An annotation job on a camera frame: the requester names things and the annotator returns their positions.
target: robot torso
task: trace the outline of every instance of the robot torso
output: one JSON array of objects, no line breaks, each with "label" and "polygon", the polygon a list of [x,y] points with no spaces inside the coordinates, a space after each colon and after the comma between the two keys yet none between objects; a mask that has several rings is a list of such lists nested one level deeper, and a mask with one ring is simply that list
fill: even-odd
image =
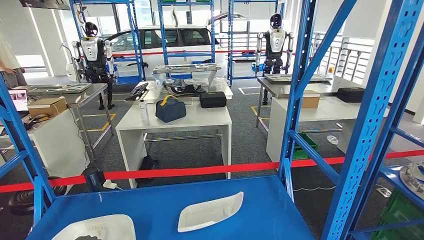
[{"label": "robot torso", "polygon": [[105,43],[98,37],[83,37],[81,48],[88,68],[105,68]]},{"label": "robot torso", "polygon": [[280,59],[283,53],[286,31],[280,28],[270,29],[265,33],[264,37],[266,39],[266,58]]}]

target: white car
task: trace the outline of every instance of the white car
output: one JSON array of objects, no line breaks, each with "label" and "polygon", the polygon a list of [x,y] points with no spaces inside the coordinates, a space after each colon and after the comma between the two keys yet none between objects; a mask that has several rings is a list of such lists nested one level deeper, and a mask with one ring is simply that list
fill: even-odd
[{"label": "white car", "polygon": [[[153,80],[152,70],[157,65],[164,64],[164,53],[162,51],[162,39],[160,26],[144,26],[139,29],[141,39],[141,51],[143,61],[148,64],[145,67],[147,80]],[[166,50],[168,53],[178,52],[210,52],[211,34],[206,26],[180,25],[165,26]],[[107,38],[112,42],[113,58],[125,59],[134,58],[133,37],[130,30],[119,32]],[[218,40],[215,39],[215,62],[220,64],[222,69],[217,72],[217,76],[227,74],[226,52],[221,51]],[[174,64],[192,64],[201,63],[210,60],[210,56],[189,56],[189,57],[168,57],[168,63]],[[120,77],[136,76],[136,62],[115,61],[117,65],[117,75]]]}]

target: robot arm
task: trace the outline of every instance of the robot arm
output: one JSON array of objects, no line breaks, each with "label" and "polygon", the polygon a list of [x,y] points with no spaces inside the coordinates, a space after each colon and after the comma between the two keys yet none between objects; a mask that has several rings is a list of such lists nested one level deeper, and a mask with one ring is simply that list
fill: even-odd
[{"label": "robot arm", "polygon": [[114,74],[114,58],[112,57],[112,43],[109,40],[104,41],[104,46],[106,47],[106,61],[109,66],[109,74],[112,76]]},{"label": "robot arm", "polygon": [[80,51],[81,43],[79,43],[78,41],[73,41],[72,47],[73,47],[73,52],[75,53],[75,61],[77,63],[80,63],[80,60],[81,60],[81,51]]},{"label": "robot arm", "polygon": [[264,38],[264,33],[259,32],[257,34],[257,42],[256,42],[256,73],[259,72],[259,61],[261,59],[261,51],[262,51],[262,38]]},{"label": "robot arm", "polygon": [[287,49],[287,61],[285,62],[285,74],[288,73],[289,67],[291,65],[292,53],[293,53],[293,32],[286,33],[285,35],[288,37],[288,49]]}]

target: cardboard box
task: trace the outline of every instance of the cardboard box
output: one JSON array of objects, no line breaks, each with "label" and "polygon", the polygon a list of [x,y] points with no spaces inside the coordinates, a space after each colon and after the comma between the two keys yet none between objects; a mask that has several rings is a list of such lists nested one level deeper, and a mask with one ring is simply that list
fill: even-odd
[{"label": "cardboard box", "polygon": [[316,109],[320,103],[320,94],[316,91],[305,90],[303,92],[302,105],[300,108]]},{"label": "cardboard box", "polygon": [[32,118],[40,114],[47,114],[49,118],[53,118],[67,108],[64,98],[43,98],[28,105],[29,115]]}]

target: laptop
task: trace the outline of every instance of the laptop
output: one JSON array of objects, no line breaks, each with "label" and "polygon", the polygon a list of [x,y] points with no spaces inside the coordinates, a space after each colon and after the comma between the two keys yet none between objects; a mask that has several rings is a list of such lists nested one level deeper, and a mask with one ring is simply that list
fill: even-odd
[{"label": "laptop", "polygon": [[27,90],[9,90],[9,95],[12,98],[13,104],[21,118],[28,115],[28,96]]}]

